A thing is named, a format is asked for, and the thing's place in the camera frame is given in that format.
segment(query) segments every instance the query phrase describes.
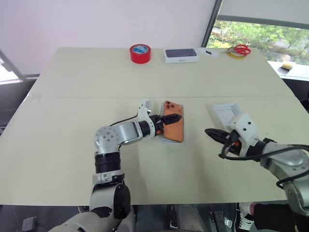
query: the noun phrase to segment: window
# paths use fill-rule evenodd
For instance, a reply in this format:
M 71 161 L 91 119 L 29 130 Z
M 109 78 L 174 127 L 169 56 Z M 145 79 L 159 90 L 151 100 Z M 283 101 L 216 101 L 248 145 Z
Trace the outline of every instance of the window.
M 3 60 L 0 58 L 0 85 L 20 82 L 13 71 L 7 71 L 3 66 Z
M 246 44 L 258 48 L 268 61 L 309 65 L 309 30 L 216 20 L 206 47 Z

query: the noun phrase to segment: green foliage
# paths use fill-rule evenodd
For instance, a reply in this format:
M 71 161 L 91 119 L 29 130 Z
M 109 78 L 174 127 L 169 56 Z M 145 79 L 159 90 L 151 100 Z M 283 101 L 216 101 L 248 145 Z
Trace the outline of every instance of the green foliage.
M 237 44 L 258 48 L 268 60 L 290 56 L 291 61 L 309 65 L 309 30 L 306 29 L 216 20 L 207 47 L 225 48 Z

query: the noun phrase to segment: robotic arm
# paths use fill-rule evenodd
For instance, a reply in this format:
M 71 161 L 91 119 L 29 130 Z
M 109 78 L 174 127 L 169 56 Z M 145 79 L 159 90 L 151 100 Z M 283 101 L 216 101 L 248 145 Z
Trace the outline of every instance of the robotic arm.
M 205 133 L 224 144 L 219 156 L 227 160 L 254 160 L 279 179 L 277 186 L 284 190 L 290 208 L 309 217 L 309 151 L 307 145 L 281 145 L 273 140 L 257 138 L 257 126 L 248 114 L 233 118 L 229 132 L 206 129 Z M 227 156 L 227 153 L 239 157 Z
M 153 138 L 163 132 L 165 125 L 178 122 L 181 115 L 148 114 L 149 102 L 139 106 L 138 120 L 114 123 L 97 130 L 95 136 L 95 166 L 89 212 L 80 213 L 50 232 L 113 232 L 130 213 L 130 192 L 124 183 L 120 167 L 120 147 Z

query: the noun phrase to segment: black pants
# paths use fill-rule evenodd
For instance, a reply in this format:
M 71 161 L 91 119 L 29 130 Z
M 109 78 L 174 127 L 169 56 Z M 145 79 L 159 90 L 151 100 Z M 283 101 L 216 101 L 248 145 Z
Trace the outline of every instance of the black pants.
M 294 232 L 294 214 L 288 204 L 256 204 L 254 224 L 258 230 Z

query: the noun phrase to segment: orange phone case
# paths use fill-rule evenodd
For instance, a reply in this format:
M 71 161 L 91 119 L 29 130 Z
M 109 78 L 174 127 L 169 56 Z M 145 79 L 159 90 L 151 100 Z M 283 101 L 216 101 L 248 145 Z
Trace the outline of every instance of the orange phone case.
M 169 125 L 163 125 L 163 137 L 176 142 L 183 141 L 183 108 L 181 105 L 176 103 L 165 101 L 163 115 L 179 114 L 182 118 L 176 122 Z

